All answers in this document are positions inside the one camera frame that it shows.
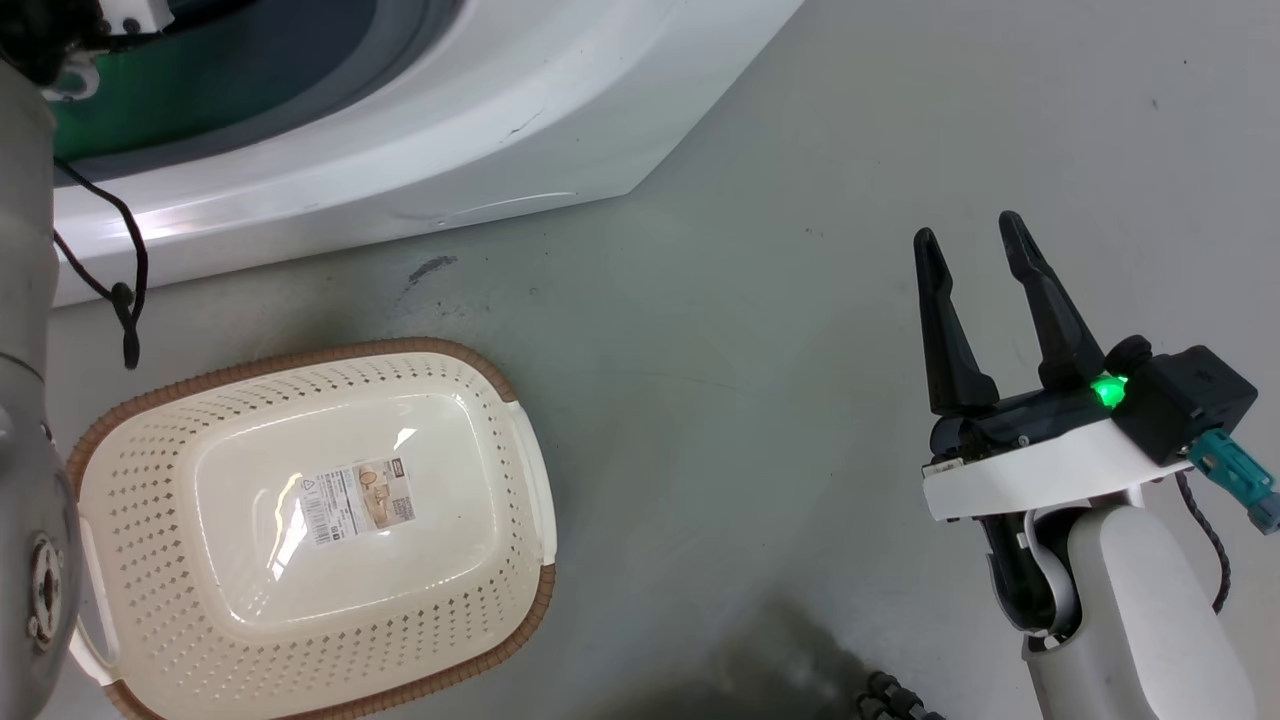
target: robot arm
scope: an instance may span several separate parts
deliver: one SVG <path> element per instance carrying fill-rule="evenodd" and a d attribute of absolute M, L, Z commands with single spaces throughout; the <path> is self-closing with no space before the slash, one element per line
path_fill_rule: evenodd
<path fill-rule="evenodd" d="M 1103 357 L 1021 218 L 1002 214 L 1000 229 L 1036 322 L 1043 389 L 1000 397 L 951 305 L 937 240 L 920 231 L 925 368 L 941 415 L 924 468 L 931 512 L 982 524 L 1047 720 L 1257 717 L 1190 565 L 1142 502 L 1143 483 L 1196 466 L 1275 532 L 1274 480 L 1229 436 L 1257 391 L 1203 347 L 1152 357 L 1134 337 Z"/>

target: concrete floor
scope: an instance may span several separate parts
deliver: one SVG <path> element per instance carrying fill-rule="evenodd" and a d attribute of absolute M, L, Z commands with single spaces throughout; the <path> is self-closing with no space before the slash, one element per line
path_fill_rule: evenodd
<path fill-rule="evenodd" d="M 134 373 L 109 307 L 59 310 L 52 424 L 69 447 L 201 372 L 457 340 L 534 419 L 559 580 L 515 659 L 388 717 L 797 717 L 837 648 L 948 717 L 1037 716 L 978 528 L 934 524 L 920 493 L 909 243 L 938 232 L 978 357 L 1012 395 L 1036 387 L 1038 351 L 996 215 L 1021 211 L 1101 343 L 1203 342 L 1253 379 L 1238 434 L 1280 466 L 1280 131 L 1275 94 L 1248 87 L 1277 77 L 1277 10 L 1210 12 L 810 0 L 627 197 L 161 288 Z M 457 261 L 411 281 L 440 256 Z M 1167 486 L 1152 505 L 1216 585 Z M 1197 487 L 1236 561 L 1224 624 L 1274 705 L 1280 546 Z M 68 669 L 42 717 L 114 716 Z"/>

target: teal cable plug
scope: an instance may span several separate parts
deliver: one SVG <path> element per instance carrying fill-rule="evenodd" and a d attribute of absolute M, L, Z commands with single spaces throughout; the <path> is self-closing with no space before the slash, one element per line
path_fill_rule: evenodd
<path fill-rule="evenodd" d="M 1192 443 L 1187 459 L 1204 477 L 1231 493 L 1249 512 L 1249 521 L 1270 536 L 1280 530 L 1280 495 L 1275 478 L 1221 429 L 1208 430 Z"/>

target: green led indicator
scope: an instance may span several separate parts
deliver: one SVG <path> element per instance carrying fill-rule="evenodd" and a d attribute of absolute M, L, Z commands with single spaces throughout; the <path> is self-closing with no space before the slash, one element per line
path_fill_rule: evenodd
<path fill-rule="evenodd" d="M 1124 384 L 1126 382 L 1129 382 L 1129 378 L 1125 377 L 1112 378 L 1111 375 L 1102 375 L 1093 380 L 1093 393 L 1098 396 L 1098 402 L 1102 405 L 1115 407 L 1124 400 Z"/>

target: basket rim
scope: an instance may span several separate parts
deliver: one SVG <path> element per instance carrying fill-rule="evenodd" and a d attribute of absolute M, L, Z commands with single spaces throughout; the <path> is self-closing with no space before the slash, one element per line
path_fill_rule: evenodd
<path fill-rule="evenodd" d="M 271 373 L 292 370 L 321 363 L 352 360 L 376 355 L 396 355 L 403 352 L 435 352 L 454 357 L 467 365 L 471 365 L 476 372 L 484 375 L 484 378 L 489 380 L 489 383 L 498 392 L 498 397 L 500 397 L 503 402 L 515 402 L 517 400 L 516 392 L 511 387 L 511 382 L 507 380 L 506 375 L 502 374 L 502 370 L 499 370 L 497 365 L 490 363 L 475 350 L 448 340 L 434 337 L 379 340 L 311 352 L 278 355 L 205 373 L 195 378 L 154 389 L 140 395 L 133 400 L 116 405 L 99 418 L 97 421 L 95 421 L 76 443 L 76 447 L 72 450 L 70 456 L 67 460 L 67 478 L 70 482 L 73 492 L 76 493 L 76 498 L 79 500 L 81 484 L 84 480 L 84 471 L 87 470 L 88 461 L 93 456 L 97 447 L 118 427 L 136 415 L 146 413 L 147 410 L 152 410 L 175 400 L 182 400 L 209 389 L 215 389 L 225 384 Z M 413 700 L 443 691 L 461 683 L 462 680 L 474 678 L 490 667 L 495 667 L 515 655 L 515 652 L 529 642 L 530 637 L 532 637 L 534 630 L 536 630 L 541 624 L 543 618 L 547 614 L 547 609 L 550 606 L 552 589 L 554 585 L 556 565 L 544 565 L 538 579 L 538 589 L 534 593 L 532 605 L 525 615 L 525 619 L 518 626 L 516 626 L 516 630 L 512 632 L 511 635 L 498 643 L 494 648 L 472 657 L 471 660 L 466 660 L 453 665 L 452 667 L 447 667 L 425 678 L 412 680 L 380 693 L 374 693 L 371 696 L 330 707 L 283 716 L 276 720 L 353 720 L 356 717 L 397 707 Z M 155 714 L 151 708 L 143 705 L 142 701 L 140 701 L 133 692 L 129 691 L 128 684 L 123 679 L 102 687 L 102 691 L 106 693 L 108 700 L 111 701 L 111 705 L 114 705 L 115 708 L 128 720 L 165 720 L 163 716 Z"/>

